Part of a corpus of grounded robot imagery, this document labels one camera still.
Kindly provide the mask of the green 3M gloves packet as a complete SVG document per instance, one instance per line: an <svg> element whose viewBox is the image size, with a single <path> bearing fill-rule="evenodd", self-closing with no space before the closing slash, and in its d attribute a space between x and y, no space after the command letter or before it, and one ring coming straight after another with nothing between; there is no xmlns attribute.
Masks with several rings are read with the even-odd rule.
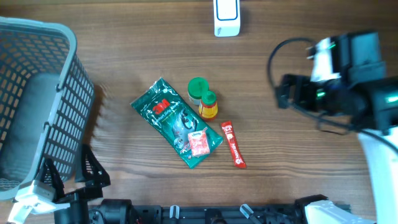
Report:
<svg viewBox="0 0 398 224"><path fill-rule="evenodd" d="M191 169L207 156L192 155L189 133L204 131L210 152L223 142L223 138L209 127L163 78L158 79L141 96L131 102L131 106L166 139Z"/></svg>

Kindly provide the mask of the green lid white jar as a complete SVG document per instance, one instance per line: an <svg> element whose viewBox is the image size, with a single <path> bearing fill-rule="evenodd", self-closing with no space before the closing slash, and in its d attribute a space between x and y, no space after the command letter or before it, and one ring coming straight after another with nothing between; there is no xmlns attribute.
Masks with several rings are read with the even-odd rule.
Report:
<svg viewBox="0 0 398 224"><path fill-rule="evenodd" d="M202 94L209 90L208 81L202 77L195 77L188 83L189 100L196 106L201 102Z"/></svg>

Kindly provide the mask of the red coffee stick sachet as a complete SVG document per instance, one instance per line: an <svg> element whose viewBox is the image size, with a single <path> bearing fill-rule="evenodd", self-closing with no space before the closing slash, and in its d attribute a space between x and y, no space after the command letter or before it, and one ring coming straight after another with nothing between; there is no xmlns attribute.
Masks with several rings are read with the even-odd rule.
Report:
<svg viewBox="0 0 398 224"><path fill-rule="evenodd" d="M221 123L221 128L227 138L228 145L231 151L231 156L233 158L234 165L237 168L245 169L246 163L240 153L239 146L236 140L236 135L233 129L233 125L231 121L227 121Z"/></svg>

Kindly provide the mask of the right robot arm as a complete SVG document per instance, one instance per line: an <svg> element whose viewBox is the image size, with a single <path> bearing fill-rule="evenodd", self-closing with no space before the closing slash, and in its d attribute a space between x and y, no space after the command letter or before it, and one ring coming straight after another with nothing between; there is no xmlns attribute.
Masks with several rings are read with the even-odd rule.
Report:
<svg viewBox="0 0 398 224"><path fill-rule="evenodd" d="M312 74L286 74L272 89L281 109L318 126L355 132L367 160L377 223L397 222L397 78L386 75L379 36L352 32L310 41Z"/></svg>

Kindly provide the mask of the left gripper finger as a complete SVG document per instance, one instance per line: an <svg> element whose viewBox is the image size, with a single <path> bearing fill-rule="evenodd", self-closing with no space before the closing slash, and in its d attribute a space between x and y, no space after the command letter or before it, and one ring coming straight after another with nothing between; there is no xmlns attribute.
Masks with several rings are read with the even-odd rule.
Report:
<svg viewBox="0 0 398 224"><path fill-rule="evenodd" d="M91 147L82 144L80 152L75 166L75 182L84 183L86 187L103 188L111 185L109 174L96 159Z"/></svg>
<svg viewBox="0 0 398 224"><path fill-rule="evenodd" d="M50 158L43 161L35 179L43 183L46 183L46 181L49 180L51 186L55 189L55 199L64 198L65 192L63 180L61 179L57 168L53 164L53 160Z"/></svg>

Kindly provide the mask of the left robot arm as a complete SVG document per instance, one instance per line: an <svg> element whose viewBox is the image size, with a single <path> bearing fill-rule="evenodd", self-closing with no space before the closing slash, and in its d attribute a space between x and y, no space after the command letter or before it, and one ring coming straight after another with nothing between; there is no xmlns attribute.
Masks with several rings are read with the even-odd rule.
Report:
<svg viewBox="0 0 398 224"><path fill-rule="evenodd" d="M135 211L130 200L104 199L93 208L88 202L103 197L103 188L111 185L109 174L98 162L89 145L80 149L79 162L76 164L76 182L84 187L72 192L64 192L64 184L53 160L46 159L41 165L36 180L49 181L55 194L51 202L66 204L67 208L55 211L56 223L141 223L142 218Z"/></svg>

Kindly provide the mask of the pink tissue packet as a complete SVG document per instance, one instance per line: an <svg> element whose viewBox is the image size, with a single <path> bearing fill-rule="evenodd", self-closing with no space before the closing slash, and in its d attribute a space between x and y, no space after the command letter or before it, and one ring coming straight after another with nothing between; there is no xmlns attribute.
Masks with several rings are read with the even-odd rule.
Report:
<svg viewBox="0 0 398 224"><path fill-rule="evenodd" d="M205 131L195 131L188 134L188 140L193 157L201 157L210 153Z"/></svg>

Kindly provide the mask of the green cap sauce bottle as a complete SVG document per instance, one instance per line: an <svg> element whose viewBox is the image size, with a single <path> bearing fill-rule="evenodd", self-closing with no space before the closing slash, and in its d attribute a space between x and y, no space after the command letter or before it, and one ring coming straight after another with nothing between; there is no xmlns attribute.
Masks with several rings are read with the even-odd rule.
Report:
<svg viewBox="0 0 398 224"><path fill-rule="evenodd" d="M208 90L202 94L198 112L201 118L206 121L211 121L217 117L218 103L213 91Z"/></svg>

